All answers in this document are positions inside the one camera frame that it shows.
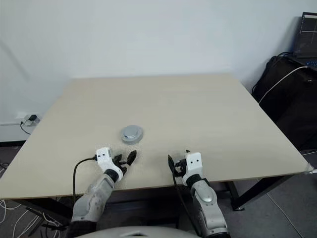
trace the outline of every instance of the robotic arm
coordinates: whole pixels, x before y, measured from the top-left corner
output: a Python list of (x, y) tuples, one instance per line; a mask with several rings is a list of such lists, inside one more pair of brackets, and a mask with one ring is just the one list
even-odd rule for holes
[(96, 230), (97, 221), (104, 212), (115, 183), (122, 179), (127, 172), (127, 165), (130, 166), (136, 156), (137, 152), (132, 151), (126, 160), (122, 160), (122, 155), (112, 159), (110, 148), (104, 147), (97, 150), (96, 158), (103, 174), (75, 202), (73, 217), (67, 233), (68, 238), (78, 237)]
[(173, 176), (175, 178), (181, 177), (183, 184), (191, 190), (202, 237), (229, 238), (226, 221), (217, 204), (217, 195), (210, 187), (209, 182), (202, 178), (201, 154), (191, 153), (187, 150), (185, 159), (178, 161), (176, 164), (168, 156), (168, 165)]
[[(184, 231), (163, 227), (124, 227), (96, 231), (96, 223), (103, 214), (107, 200), (114, 185), (120, 181), (136, 158), (136, 151), (132, 151), (126, 160), (122, 155), (111, 157), (109, 148), (97, 150), (97, 161), (103, 174), (90, 185), (86, 194), (79, 198), (73, 208), (72, 222), (68, 228), (67, 237), (73, 238), (122, 238), (131, 236), (167, 237), (167, 238), (197, 238)], [(185, 159), (176, 164), (168, 156), (168, 164), (173, 174), (173, 180), (181, 177), (188, 186), (193, 197), (197, 213), (201, 236), (203, 238), (230, 238), (223, 214), (217, 204), (215, 191), (203, 177), (203, 165), (200, 153), (186, 151)]]

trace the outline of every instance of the laptop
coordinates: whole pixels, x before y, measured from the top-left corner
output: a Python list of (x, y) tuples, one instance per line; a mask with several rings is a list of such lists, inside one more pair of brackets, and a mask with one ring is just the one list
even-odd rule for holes
[(317, 13), (303, 12), (294, 52), (288, 58), (317, 70)]

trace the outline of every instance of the black cable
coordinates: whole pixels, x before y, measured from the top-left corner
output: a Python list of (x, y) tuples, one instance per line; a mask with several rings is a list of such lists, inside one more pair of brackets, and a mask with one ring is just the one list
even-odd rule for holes
[(20, 128), (22, 131), (24, 131), (25, 133), (27, 133), (28, 135), (30, 135), (31, 133), (28, 133), (25, 129), (23, 129), (22, 125), (24, 124), (24, 122), (20, 123)]
[(46, 226), (45, 227), (45, 236), (46, 236), (46, 238), (49, 238), (49, 236), (48, 236), (48, 227)]
[(190, 223), (192, 224), (192, 226), (193, 226), (193, 228), (194, 228), (196, 234), (199, 236), (199, 231), (198, 231), (198, 229), (197, 229), (197, 227), (196, 227), (196, 225), (195, 225), (195, 223), (194, 223), (193, 218), (192, 218), (191, 215), (189, 214), (189, 211), (188, 211), (188, 209), (187, 209), (187, 207), (186, 207), (186, 205), (185, 205), (185, 202), (184, 202), (184, 199), (183, 199), (183, 197), (182, 197), (182, 194), (180, 193), (180, 191), (179, 191), (179, 189), (178, 189), (178, 185), (177, 185), (176, 179), (175, 179), (175, 167), (174, 167), (172, 173), (173, 173), (174, 186), (175, 186), (175, 188), (176, 188), (176, 191), (177, 191), (178, 197), (179, 197), (179, 199), (180, 199), (180, 202), (181, 202), (181, 204), (183, 205), (183, 207), (184, 207), (184, 209), (185, 209), (185, 212), (186, 212), (186, 214), (187, 214), (187, 216), (188, 216), (188, 218), (189, 218), (189, 220), (190, 220)]
[(84, 159), (82, 161), (79, 161), (77, 163), (77, 165), (75, 166), (74, 168), (74, 173), (73, 173), (73, 202), (75, 204), (76, 202), (76, 187), (75, 187), (75, 179), (76, 179), (76, 170), (77, 170), (77, 167), (84, 161), (87, 161), (87, 160), (95, 160), (96, 159), (96, 156), (92, 157), (92, 158), (88, 158), (88, 159)]
[(288, 54), (290, 54), (289, 52), (283, 52), (283, 53), (280, 53), (278, 56), (277, 56), (277, 58), (278, 57), (280, 57), (277, 61), (275, 61), (273, 64), (272, 64), (272, 66), (270, 67), (270, 68), (273, 68), (278, 62), (280, 62), (281, 61), (281, 59), (283, 59), (285, 56), (287, 56)]

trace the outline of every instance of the table leg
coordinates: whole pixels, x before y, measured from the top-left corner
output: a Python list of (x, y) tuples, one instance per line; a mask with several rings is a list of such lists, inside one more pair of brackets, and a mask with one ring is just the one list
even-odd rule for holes
[(275, 187), (279, 186), (281, 183), (288, 180), (290, 177), (292, 177), (292, 175), (263, 178), (241, 196), (238, 195), (238, 192), (232, 181), (226, 182), (227, 188), (232, 196), (232, 209), (234, 211), (244, 210), (243, 206), (268, 193)]
[(70, 223), (73, 215), (71, 208), (51, 198), (21, 199), (14, 201), (41, 213), (50, 215), (53, 219), (66, 226)]

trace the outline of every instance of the laptop keyboard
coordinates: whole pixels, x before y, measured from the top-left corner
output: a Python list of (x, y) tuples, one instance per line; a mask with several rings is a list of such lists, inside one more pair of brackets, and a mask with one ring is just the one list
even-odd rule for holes
[(316, 67), (317, 68), (317, 60), (311, 60), (306, 62), (307, 66)]

